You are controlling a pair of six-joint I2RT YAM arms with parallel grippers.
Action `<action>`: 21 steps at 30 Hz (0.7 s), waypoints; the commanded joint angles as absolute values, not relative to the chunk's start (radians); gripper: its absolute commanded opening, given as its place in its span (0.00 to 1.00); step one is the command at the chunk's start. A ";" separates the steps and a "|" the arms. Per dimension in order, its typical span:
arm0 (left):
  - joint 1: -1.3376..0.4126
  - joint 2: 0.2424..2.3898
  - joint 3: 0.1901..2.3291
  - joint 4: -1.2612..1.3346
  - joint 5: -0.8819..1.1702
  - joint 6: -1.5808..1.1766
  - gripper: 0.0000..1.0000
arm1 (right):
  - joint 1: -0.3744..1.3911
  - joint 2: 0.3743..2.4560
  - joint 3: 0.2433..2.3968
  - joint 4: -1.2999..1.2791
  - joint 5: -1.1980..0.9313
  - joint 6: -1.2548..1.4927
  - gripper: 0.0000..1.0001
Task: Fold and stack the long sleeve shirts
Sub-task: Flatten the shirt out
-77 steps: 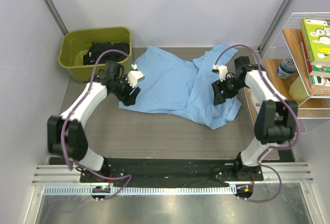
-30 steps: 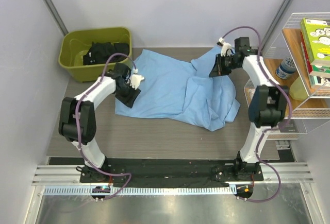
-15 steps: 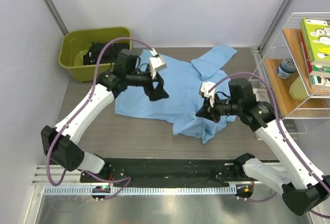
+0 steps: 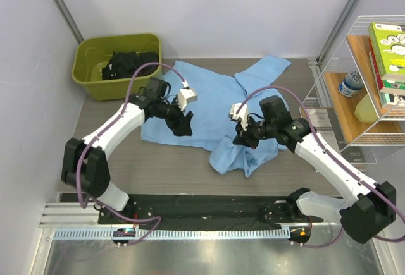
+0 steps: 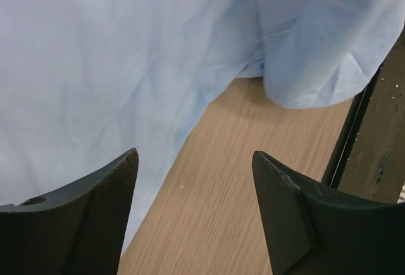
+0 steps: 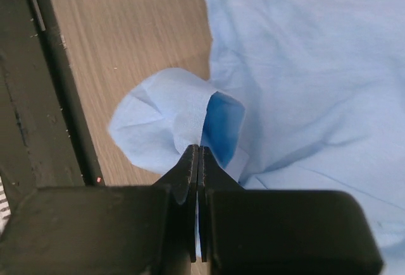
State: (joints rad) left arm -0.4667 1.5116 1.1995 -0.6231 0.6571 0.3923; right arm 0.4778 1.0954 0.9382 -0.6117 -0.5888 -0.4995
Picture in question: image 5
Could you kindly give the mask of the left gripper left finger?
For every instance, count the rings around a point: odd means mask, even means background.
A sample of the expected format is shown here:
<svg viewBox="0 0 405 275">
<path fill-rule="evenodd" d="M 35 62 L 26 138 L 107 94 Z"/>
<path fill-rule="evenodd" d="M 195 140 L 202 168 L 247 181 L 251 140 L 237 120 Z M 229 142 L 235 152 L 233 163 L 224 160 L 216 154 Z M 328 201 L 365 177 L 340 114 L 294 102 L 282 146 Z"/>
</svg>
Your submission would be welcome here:
<svg viewBox="0 0 405 275">
<path fill-rule="evenodd" d="M 59 189 L 1 206 L 1 274 L 116 274 L 138 166 L 130 149 Z"/>
</svg>

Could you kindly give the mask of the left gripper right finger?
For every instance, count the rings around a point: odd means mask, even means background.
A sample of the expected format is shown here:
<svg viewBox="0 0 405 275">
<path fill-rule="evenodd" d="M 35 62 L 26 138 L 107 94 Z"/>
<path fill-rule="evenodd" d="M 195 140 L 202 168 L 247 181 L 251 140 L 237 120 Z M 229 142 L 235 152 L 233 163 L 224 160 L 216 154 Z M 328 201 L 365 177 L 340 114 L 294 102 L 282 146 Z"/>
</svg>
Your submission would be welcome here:
<svg viewBox="0 0 405 275">
<path fill-rule="evenodd" d="M 362 199 L 252 157 L 274 274 L 403 274 L 404 204 Z"/>
</svg>

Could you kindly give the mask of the light blue long sleeve shirt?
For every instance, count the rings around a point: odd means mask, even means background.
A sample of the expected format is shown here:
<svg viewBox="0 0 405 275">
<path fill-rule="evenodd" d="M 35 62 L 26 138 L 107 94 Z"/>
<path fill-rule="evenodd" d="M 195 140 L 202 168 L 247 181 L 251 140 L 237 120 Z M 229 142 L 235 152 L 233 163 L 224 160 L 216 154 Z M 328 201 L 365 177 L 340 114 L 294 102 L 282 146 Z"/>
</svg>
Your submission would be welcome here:
<svg viewBox="0 0 405 275">
<path fill-rule="evenodd" d="M 290 109 L 360 93 L 404 0 L 1 0 L 1 203 L 134 147 L 128 245 L 185 139 L 236 78 Z"/>
</svg>

